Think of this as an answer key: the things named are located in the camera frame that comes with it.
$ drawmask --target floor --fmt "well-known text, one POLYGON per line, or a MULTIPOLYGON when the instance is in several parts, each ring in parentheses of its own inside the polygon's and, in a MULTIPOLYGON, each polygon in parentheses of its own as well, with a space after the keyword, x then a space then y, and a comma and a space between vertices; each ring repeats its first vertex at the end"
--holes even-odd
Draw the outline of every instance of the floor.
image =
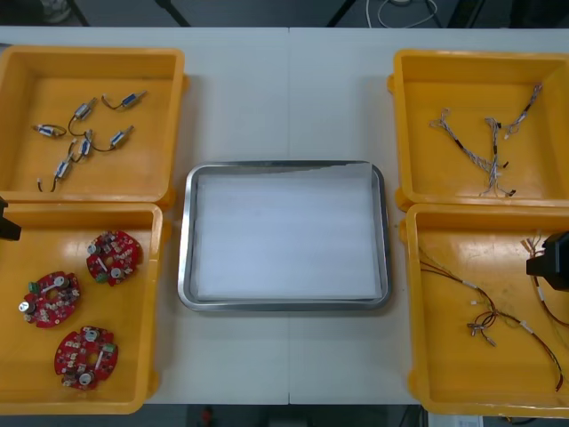
MULTIPOLYGON (((420 407, 406 406, 215 406, 212 427, 427 427, 421 421, 420 407), (288 423, 276 423, 286 420, 288 423), (299 423, 309 420, 310 424, 299 423)), ((0 426, 18 427, 201 427, 203 406, 145 405, 132 415, 49 415, 0 416, 0 426)), ((515 419, 514 422, 526 419, 515 419)), ((456 423, 453 427, 469 427, 456 423)), ((566 427, 569 420, 536 419, 532 427, 566 427)), ((485 427, 511 427, 504 418, 485 417, 485 427)))
MULTIPOLYGON (((173 0, 172 3, 194 27, 324 27, 344 0, 173 0)), ((458 0, 436 0, 437 16, 443 26, 458 0)), ((76 0, 85 18, 95 27, 176 27, 175 20, 155 0, 76 0)), ((337 27, 365 28, 365 0, 356 0, 337 27)), ((383 0, 370 0, 370 18, 379 27, 377 11, 383 0)), ((485 2, 476 28, 500 28, 509 24, 511 0, 485 2)), ((386 4, 382 20, 391 27, 403 27, 429 16, 424 0, 406 7, 386 4)), ((77 19, 67 25, 80 25, 77 19)), ((433 20, 417 28, 436 28, 433 20)))

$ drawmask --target electronic component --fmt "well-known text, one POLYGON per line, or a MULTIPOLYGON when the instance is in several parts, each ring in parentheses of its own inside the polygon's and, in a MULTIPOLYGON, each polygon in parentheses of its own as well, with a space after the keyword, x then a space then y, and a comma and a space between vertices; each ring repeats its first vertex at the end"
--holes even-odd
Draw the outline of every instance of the electronic component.
POLYGON ((87 246, 87 268, 97 283, 118 285, 141 262, 139 242, 124 231, 106 231, 87 246))
MULTIPOLYGON (((68 156, 65 160, 63 160, 61 163, 58 164, 57 169, 55 169, 55 172, 53 173, 53 182, 52 182, 52 189, 50 189, 50 193, 53 193, 55 191, 55 186, 57 185, 57 182, 62 180, 63 178, 65 178, 66 174, 68 173, 68 169, 69 169, 69 162, 78 162, 79 159, 75 160, 73 158, 73 153, 72 153, 72 148, 73 145, 76 143, 76 140, 73 140, 71 142, 71 145, 69 146, 68 149, 68 156)), ((37 179, 37 189, 39 189, 41 192, 44 192, 44 189, 42 187, 42 179, 38 178, 37 179)))
POLYGON ((28 294, 18 306, 28 323, 47 328, 67 319, 81 296, 79 281, 73 273, 55 271, 28 283, 28 294))
POLYGON ((138 103, 140 101, 140 98, 142 98, 142 96, 144 96, 146 93, 147 91, 142 91, 139 93, 131 93, 130 95, 123 98, 121 103, 116 105, 115 107, 110 105, 110 103, 108 102, 106 93, 103 93, 103 95, 100 97, 100 100, 110 109, 129 109, 130 107, 138 103))
POLYGON ((61 341, 53 360, 61 383, 79 390, 93 390, 107 380, 118 361, 115 336, 106 329, 84 326, 61 341))
POLYGON ((93 98, 87 103, 81 104, 75 113, 73 113, 73 118, 76 120, 85 120, 89 114, 91 114, 92 108, 97 102, 97 98, 93 98))
POLYGON ((110 146, 111 148, 115 148, 119 142, 121 141, 126 141, 126 138, 128 137, 129 133, 131 133, 134 130, 134 126, 130 125, 128 126, 128 128, 124 131, 118 131, 115 136, 113 136, 110 139, 110 146))
POLYGON ((63 177, 65 177, 65 174, 67 173, 69 168, 69 161, 68 159, 63 160, 58 166, 57 169, 55 170, 55 172, 53 173, 53 175, 55 176, 55 178, 57 178, 58 180, 63 179, 63 177))
POLYGON ((59 138, 68 132, 65 127, 59 125, 33 125, 32 129, 50 138, 59 138))
POLYGON ((87 137, 85 137, 81 141, 81 147, 79 148, 80 156, 87 157, 90 152, 91 152, 91 141, 87 137))

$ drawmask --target black clamp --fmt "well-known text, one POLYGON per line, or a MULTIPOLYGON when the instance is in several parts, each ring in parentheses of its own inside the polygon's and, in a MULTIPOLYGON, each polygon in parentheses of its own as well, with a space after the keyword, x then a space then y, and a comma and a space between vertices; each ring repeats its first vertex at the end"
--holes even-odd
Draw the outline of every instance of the black clamp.
POLYGON ((0 197, 0 238, 20 240, 21 227, 4 218, 5 207, 8 207, 8 203, 0 197))
POLYGON ((525 262, 525 273, 545 278, 557 291, 569 291, 569 232, 545 239, 543 255, 525 262))

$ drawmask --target white wire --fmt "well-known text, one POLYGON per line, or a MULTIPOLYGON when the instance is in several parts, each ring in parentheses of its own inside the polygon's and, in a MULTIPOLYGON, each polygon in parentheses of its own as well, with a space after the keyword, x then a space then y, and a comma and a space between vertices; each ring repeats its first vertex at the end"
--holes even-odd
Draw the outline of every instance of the white wire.
MULTIPOLYGON (((405 27, 390 27, 385 22, 383 22, 383 20, 381 19, 381 11, 383 10, 383 6, 385 6, 387 3, 389 3, 389 0, 383 0, 383 3, 380 5, 379 9, 377 10, 377 20, 385 28, 413 28, 413 27, 417 27, 418 25, 420 25, 424 22, 427 22, 428 20, 432 20, 435 17, 435 15, 437 14, 438 7, 437 7, 437 4, 435 3, 435 0, 427 0, 427 1, 433 6, 433 12, 427 18, 425 18, 423 20, 419 20, 417 22, 414 22, 413 24, 409 24, 405 27)), ((372 20, 370 20, 370 0, 366 0, 366 2, 365 2, 365 17, 367 18, 367 26, 369 28, 373 28, 372 20)))

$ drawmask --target cable on floor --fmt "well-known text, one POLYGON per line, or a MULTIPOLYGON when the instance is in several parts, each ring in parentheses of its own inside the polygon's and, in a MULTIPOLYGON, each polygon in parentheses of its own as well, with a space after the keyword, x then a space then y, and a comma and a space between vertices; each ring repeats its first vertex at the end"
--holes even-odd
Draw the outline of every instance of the cable on floor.
MULTIPOLYGON (((426 0, 427 3, 427 7, 430 11, 430 15, 427 18, 424 18, 422 20, 418 20, 417 22, 414 22, 412 24, 406 25, 404 27, 391 27, 389 25, 387 25, 382 19, 381 19, 381 11, 383 10, 383 7, 389 3, 389 0, 383 0, 383 2, 380 4, 380 7, 377 10, 377 21, 381 24, 382 27, 384 28, 413 28, 413 27, 417 27, 420 24, 423 24, 429 20, 435 19, 437 16, 437 11, 438 11, 438 7, 437 4, 435 3, 435 0, 426 0)), ((367 26, 369 28, 373 28, 372 25, 372 20, 370 18, 370 0, 365 0, 365 17, 367 19, 367 26)), ((438 19, 436 19, 436 24, 440 27, 440 21, 438 19)))

